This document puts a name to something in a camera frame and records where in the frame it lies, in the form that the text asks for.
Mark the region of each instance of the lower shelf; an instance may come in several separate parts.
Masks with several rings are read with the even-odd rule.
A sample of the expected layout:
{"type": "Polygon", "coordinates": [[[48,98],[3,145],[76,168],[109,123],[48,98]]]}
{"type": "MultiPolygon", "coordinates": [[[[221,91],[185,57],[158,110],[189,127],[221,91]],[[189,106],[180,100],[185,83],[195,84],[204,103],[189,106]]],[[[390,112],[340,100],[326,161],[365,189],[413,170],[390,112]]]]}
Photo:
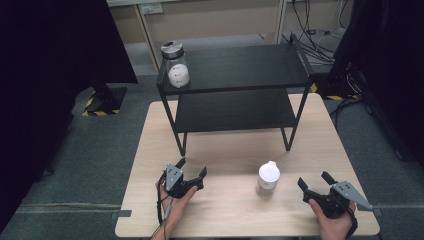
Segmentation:
{"type": "Polygon", "coordinates": [[[286,89],[262,89],[180,95],[176,130],[208,132],[295,125],[286,89]]]}

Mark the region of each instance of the hand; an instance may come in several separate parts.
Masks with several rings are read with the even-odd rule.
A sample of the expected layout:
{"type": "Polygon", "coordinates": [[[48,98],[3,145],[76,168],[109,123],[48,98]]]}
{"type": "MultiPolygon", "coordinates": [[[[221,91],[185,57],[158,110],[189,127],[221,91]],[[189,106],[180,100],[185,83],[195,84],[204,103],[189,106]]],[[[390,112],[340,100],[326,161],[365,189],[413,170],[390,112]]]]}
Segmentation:
{"type": "MultiPolygon", "coordinates": [[[[347,232],[352,226],[352,219],[347,212],[343,213],[342,216],[336,219],[327,218],[318,203],[310,199],[309,205],[317,215],[319,223],[319,234],[323,240],[345,240],[347,232]]],[[[350,209],[353,212],[356,210],[354,202],[350,201],[350,209]]]]}
{"type": "Polygon", "coordinates": [[[160,198],[162,201],[162,209],[164,212],[168,209],[170,205],[172,205],[171,212],[168,216],[167,225],[172,224],[176,225],[181,221],[184,215],[185,207],[187,203],[190,201],[190,199],[194,196],[194,194],[197,191],[197,186],[192,187],[190,190],[187,191],[187,193],[182,197],[181,199],[178,198],[172,198],[171,196],[168,196],[168,193],[165,190],[165,187],[163,186],[163,182],[159,184],[159,182],[156,183],[156,188],[159,186],[160,191],[160,198]]]}

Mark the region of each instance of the person's arm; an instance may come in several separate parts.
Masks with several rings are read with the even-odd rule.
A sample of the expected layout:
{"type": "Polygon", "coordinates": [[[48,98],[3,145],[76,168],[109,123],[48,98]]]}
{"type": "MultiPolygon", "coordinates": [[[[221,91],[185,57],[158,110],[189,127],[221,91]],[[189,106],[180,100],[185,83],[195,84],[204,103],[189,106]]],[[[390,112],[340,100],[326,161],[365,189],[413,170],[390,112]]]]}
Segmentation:
{"type": "Polygon", "coordinates": [[[190,199],[194,196],[197,191],[197,187],[192,187],[181,199],[167,197],[168,193],[165,191],[165,188],[162,184],[159,185],[160,188],[160,196],[162,201],[162,208],[164,212],[167,212],[167,209],[171,206],[169,211],[169,215],[166,219],[163,220],[162,225],[156,231],[156,233],[152,236],[152,240],[167,240],[170,238],[171,234],[177,228],[178,223],[181,221],[184,215],[185,207],[190,199]]]}
{"type": "MultiPolygon", "coordinates": [[[[323,240],[346,239],[347,232],[352,226],[352,219],[347,212],[345,212],[337,219],[330,219],[324,215],[321,207],[315,200],[310,199],[309,205],[311,205],[312,210],[314,211],[315,215],[317,215],[319,223],[319,234],[323,240]]],[[[350,201],[349,207],[353,212],[355,212],[356,205],[354,202],[350,201]]]]}

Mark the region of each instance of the jar lid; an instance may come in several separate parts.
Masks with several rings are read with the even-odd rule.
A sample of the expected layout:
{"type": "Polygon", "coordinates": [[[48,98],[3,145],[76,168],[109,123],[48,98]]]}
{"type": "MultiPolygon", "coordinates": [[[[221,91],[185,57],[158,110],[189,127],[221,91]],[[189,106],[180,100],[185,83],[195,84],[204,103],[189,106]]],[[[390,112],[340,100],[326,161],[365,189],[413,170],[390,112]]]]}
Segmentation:
{"type": "Polygon", "coordinates": [[[280,178],[280,170],[276,162],[269,161],[259,168],[259,176],[267,182],[275,182],[280,178]]]}
{"type": "Polygon", "coordinates": [[[181,42],[167,42],[160,47],[162,57],[168,60],[174,60],[184,54],[183,44],[181,42]]]}

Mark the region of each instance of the wooden table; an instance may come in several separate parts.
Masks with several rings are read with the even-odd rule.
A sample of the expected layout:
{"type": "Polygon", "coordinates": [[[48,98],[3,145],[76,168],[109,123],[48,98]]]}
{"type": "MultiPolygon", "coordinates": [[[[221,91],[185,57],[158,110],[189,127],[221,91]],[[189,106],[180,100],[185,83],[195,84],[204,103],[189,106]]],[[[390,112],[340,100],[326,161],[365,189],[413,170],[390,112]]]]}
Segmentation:
{"type": "MultiPolygon", "coordinates": [[[[290,95],[294,107],[301,95],[290,95]]],[[[176,101],[170,102],[175,111],[176,101]]],[[[297,185],[302,177],[311,190],[327,194],[321,178],[362,187],[319,95],[310,94],[291,151],[285,151],[280,129],[191,133],[187,140],[184,179],[197,177],[204,166],[205,188],[187,206],[173,237],[254,237],[318,235],[316,217],[302,201],[297,185]],[[255,191],[259,167],[273,160],[281,177],[270,199],[255,191]]],[[[167,163],[180,153],[162,102],[150,105],[115,232],[120,237],[150,237],[158,227],[156,188],[167,163]]],[[[379,225],[372,212],[357,211],[356,236],[375,235],[379,225]]]]}

